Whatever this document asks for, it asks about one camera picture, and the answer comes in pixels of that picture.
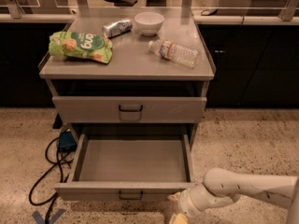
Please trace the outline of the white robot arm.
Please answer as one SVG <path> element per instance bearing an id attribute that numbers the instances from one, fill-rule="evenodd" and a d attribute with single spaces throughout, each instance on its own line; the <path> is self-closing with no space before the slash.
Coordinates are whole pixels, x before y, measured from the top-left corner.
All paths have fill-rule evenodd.
<path id="1" fill-rule="evenodd" d="M 208 170 L 201 183 L 169 196 L 178 205 L 169 224 L 188 224 L 208 208 L 236 203 L 241 195 L 286 208 L 286 224 L 299 224 L 297 176 L 244 175 L 221 168 Z"/>

